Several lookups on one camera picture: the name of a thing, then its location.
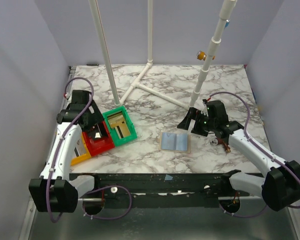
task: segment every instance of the table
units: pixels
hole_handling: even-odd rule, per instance
[[[143,65],[114,65],[113,74],[119,97],[143,69]],[[147,87],[161,91],[179,101],[188,103],[198,79],[201,66],[154,65],[141,80]],[[102,113],[115,108],[107,72],[104,66],[78,66],[76,77],[89,79],[94,87],[94,101]],[[90,90],[86,82],[73,82],[72,89]],[[199,99],[209,94],[229,91],[240,95],[249,105],[251,120],[249,133],[269,148],[252,90],[243,65],[216,65],[203,83]],[[244,124],[247,111],[244,105],[230,95],[217,95],[222,100],[229,119]],[[257,168],[240,152],[231,149],[226,153],[221,145],[212,146],[210,137],[191,133],[191,153],[159,150],[161,132],[184,133],[177,124],[187,110],[157,96],[136,88],[124,106],[134,124],[138,138],[130,143],[93,157],[72,167],[74,173],[226,173],[238,169],[257,173]],[[198,100],[196,106],[202,109]]]

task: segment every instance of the marble table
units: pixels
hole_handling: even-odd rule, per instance
[[[113,65],[112,68],[118,95],[122,97],[144,66]],[[201,66],[154,65],[141,82],[184,103],[189,103],[200,68]],[[93,99],[102,113],[115,108],[105,66],[78,66],[75,76],[87,78],[92,82]],[[87,83],[81,80],[74,81],[72,89],[90,90]],[[269,148],[243,65],[211,66],[196,107],[203,107],[200,99],[219,91],[236,93],[248,103],[251,111],[248,131]],[[238,99],[226,94],[217,95],[214,99],[223,101],[230,120],[244,124],[247,111]],[[177,129],[177,124],[185,117],[187,110],[138,88],[133,90],[124,106],[138,138],[75,165],[71,169],[73,173],[226,173],[233,169],[246,173],[259,172],[235,149],[232,148],[230,153],[226,153],[221,145],[211,145],[210,140],[213,136],[203,137],[191,133],[191,153],[161,151],[160,133],[184,133],[184,130]]]

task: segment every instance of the gray wall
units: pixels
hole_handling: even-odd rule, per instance
[[[88,0],[35,0],[69,65],[103,63]],[[155,64],[200,65],[223,0],[154,0]],[[283,0],[239,0],[214,64],[246,64]],[[147,0],[99,0],[109,55],[114,64],[147,61]]]
[[[0,240],[18,239],[68,73],[34,1],[0,1]]]
[[[300,0],[283,2],[247,75],[272,150],[300,163]]]

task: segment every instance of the white pipe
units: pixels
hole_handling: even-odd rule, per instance
[[[108,52],[108,48],[107,48],[104,29],[102,27],[98,2],[97,2],[97,0],[89,0],[89,4],[90,4],[90,10],[91,10],[93,21],[94,21],[94,26],[98,33],[98,37],[99,37],[99,41],[100,41],[100,45],[101,45],[101,49],[102,49],[102,55],[103,55],[103,59],[104,59],[106,73],[108,74],[111,91],[113,94],[114,104],[118,107],[121,104],[120,104],[119,97],[118,97],[114,73],[113,73],[112,67],[111,67],[111,62],[110,62],[110,58],[109,58],[109,52]]]
[[[188,109],[189,108],[186,103],[178,101],[178,100],[176,100],[176,99],[174,99],[174,98],[172,98],[172,97],[170,97],[170,96],[168,96],[168,95],[166,95],[164,93],[161,93],[159,91],[153,90],[152,88],[147,87],[147,86],[145,86],[143,84],[139,84],[137,87],[140,88],[140,89],[142,89],[142,90],[144,90],[144,91],[146,91],[146,92],[148,92],[148,93],[156,95],[157,97],[162,98],[162,99],[164,99],[164,100],[166,100],[166,101],[168,101],[170,103],[178,105],[178,106],[180,106],[180,107],[182,107],[184,109]]]
[[[230,18],[230,15],[236,5],[237,0],[224,0],[220,14],[219,14],[219,21],[216,26],[214,35],[210,41],[208,51],[207,51],[207,56],[205,58],[204,64],[199,72],[198,76],[198,82],[196,83],[195,88],[193,89],[193,92],[191,94],[191,100],[189,103],[189,107],[194,107],[195,102],[197,101],[202,84],[207,78],[207,75],[209,73],[209,67],[212,61],[213,56],[216,54],[217,48],[221,42],[221,36],[222,33],[224,32],[227,20]]]
[[[152,62],[151,63],[147,63],[145,65],[144,69],[140,72],[140,74],[133,80],[133,82],[131,83],[131,85],[128,88],[128,90],[125,92],[125,94],[120,99],[120,104],[121,105],[124,104],[125,100],[130,95],[130,93],[132,92],[132,90],[135,89],[135,87],[137,87],[139,85],[139,82],[140,82],[141,78],[146,74],[146,72],[151,68],[151,66],[152,66]]]
[[[148,63],[153,62],[152,33],[153,33],[153,0],[148,0]]]

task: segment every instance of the gray floor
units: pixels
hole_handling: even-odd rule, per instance
[[[241,214],[262,209],[260,199],[241,200]],[[123,209],[106,209],[115,216]],[[81,207],[53,224],[47,213],[36,213],[31,240],[294,240],[290,216],[284,209],[268,210],[250,219],[234,218],[218,208],[132,209],[119,220],[90,220]]]

